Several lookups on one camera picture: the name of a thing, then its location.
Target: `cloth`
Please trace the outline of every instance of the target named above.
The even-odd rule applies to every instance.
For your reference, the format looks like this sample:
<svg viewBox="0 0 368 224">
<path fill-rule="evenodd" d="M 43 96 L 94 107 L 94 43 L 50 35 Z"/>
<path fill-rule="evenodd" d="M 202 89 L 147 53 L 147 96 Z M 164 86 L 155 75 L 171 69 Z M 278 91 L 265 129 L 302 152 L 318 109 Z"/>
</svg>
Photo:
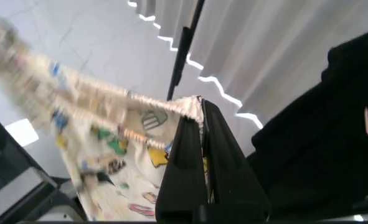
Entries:
<svg viewBox="0 0 368 224">
<path fill-rule="evenodd" d="M 323 219 L 368 194 L 368 33 L 328 53 L 322 82 L 252 138 L 250 165 L 277 219 Z"/>
<path fill-rule="evenodd" d="M 0 83 L 55 135 L 89 220 L 154 221 L 179 119 L 203 130 L 199 97 L 160 101 L 86 77 L 31 51 L 2 18 Z"/>
</svg>

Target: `black rod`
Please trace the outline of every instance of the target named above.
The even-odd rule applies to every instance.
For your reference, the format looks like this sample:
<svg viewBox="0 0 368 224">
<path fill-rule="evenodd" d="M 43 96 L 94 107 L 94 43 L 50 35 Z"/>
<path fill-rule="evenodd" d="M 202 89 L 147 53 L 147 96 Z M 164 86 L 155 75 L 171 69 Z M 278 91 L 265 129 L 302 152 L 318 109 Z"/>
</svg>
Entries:
<svg viewBox="0 0 368 224">
<path fill-rule="evenodd" d="M 181 39 L 178 45 L 176 61 L 174 63 L 174 68 L 172 70 L 169 91 L 167 94 L 167 100 L 172 99 L 172 95 L 174 94 L 174 89 L 176 86 L 178 86 L 179 82 L 181 81 L 182 71 L 184 70 L 184 66 L 186 62 L 186 55 L 188 54 L 189 49 L 191 47 L 192 40 L 195 35 L 197 23 L 201 16 L 203 5 L 204 5 L 204 0 L 197 1 L 194 16 L 191 22 L 191 28 L 184 27 L 182 29 Z"/>
</svg>

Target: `white tile floor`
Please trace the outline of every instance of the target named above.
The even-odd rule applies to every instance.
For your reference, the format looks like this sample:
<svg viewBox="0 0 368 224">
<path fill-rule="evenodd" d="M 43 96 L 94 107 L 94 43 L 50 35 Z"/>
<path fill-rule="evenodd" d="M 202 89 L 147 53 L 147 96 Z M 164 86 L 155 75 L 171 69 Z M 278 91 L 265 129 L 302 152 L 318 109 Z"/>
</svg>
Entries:
<svg viewBox="0 0 368 224">
<path fill-rule="evenodd" d="M 0 0 L 0 15 L 33 48 L 55 60 L 154 98 L 167 96 L 176 53 L 127 0 Z M 215 103 L 245 155 L 250 154 L 250 138 L 258 128 L 236 118 L 237 106 L 223 99 L 213 83 L 197 80 L 198 75 L 199 70 L 187 64 L 174 97 L 201 95 Z M 0 91 L 0 122 L 22 118 Z M 50 175 L 67 177 L 52 136 L 39 131 L 39 140 L 25 148 Z"/>
</svg>

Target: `patterned cloth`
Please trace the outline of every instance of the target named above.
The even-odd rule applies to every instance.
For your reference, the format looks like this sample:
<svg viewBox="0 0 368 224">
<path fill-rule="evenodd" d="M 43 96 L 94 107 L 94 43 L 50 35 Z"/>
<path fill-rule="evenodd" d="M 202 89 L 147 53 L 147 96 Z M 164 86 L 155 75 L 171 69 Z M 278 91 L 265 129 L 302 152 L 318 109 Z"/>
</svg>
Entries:
<svg viewBox="0 0 368 224">
<path fill-rule="evenodd" d="M 2 19 L 0 83 L 34 126 L 55 135 L 90 220 L 154 221 L 180 117 L 202 131 L 198 97 L 160 101 L 86 77 L 32 52 Z"/>
</svg>

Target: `curtain fold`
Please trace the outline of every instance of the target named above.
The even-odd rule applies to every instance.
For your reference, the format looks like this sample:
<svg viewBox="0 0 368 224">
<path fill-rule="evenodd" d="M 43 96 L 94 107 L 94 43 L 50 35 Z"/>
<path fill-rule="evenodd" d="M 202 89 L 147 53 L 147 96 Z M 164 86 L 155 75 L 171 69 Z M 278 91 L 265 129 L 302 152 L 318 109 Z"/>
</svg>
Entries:
<svg viewBox="0 0 368 224">
<path fill-rule="evenodd" d="M 196 1 L 141 0 L 138 7 L 150 1 L 159 35 L 177 47 Z M 367 31 L 368 0 L 205 0 L 190 60 L 241 101 L 238 113 L 265 124 L 320 82 L 330 48 Z"/>
</svg>

